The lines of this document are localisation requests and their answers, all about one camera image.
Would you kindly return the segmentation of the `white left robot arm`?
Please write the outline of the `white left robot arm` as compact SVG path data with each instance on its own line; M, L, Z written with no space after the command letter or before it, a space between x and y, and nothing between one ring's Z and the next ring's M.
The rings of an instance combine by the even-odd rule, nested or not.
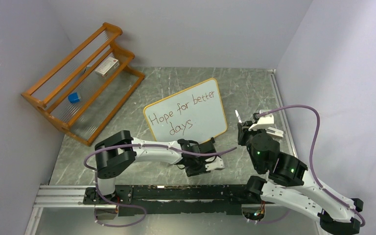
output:
M223 170L224 162L214 147L214 139L204 143L179 139L171 142L145 141L120 131L94 147L96 154L96 197L105 204L116 197L115 180L133 163L162 162L181 165L188 177Z

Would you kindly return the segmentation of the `white marker pen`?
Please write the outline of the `white marker pen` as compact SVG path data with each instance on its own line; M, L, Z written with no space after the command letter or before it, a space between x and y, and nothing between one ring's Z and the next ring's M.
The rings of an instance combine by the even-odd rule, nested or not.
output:
M236 115L236 117L238 119L238 123L242 123L241 117L240 117L239 112L238 112L237 109L235 109L235 115Z

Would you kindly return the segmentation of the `yellow framed whiteboard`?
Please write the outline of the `yellow framed whiteboard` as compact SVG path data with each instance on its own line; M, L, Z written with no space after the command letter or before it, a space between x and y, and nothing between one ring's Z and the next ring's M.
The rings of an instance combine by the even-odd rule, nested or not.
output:
M215 78L147 105L143 114L153 138L161 142L185 139L203 143L228 129Z

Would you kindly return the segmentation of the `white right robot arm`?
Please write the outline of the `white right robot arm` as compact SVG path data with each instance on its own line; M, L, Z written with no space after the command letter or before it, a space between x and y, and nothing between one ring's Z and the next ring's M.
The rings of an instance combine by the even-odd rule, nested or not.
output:
M298 158L281 152L280 143L264 129L252 130L252 121L237 124L237 141L249 153L256 176L245 186L245 198L282 205L319 221L332 235L356 235L361 222L355 215L362 212L363 201L347 198L319 186L308 166Z

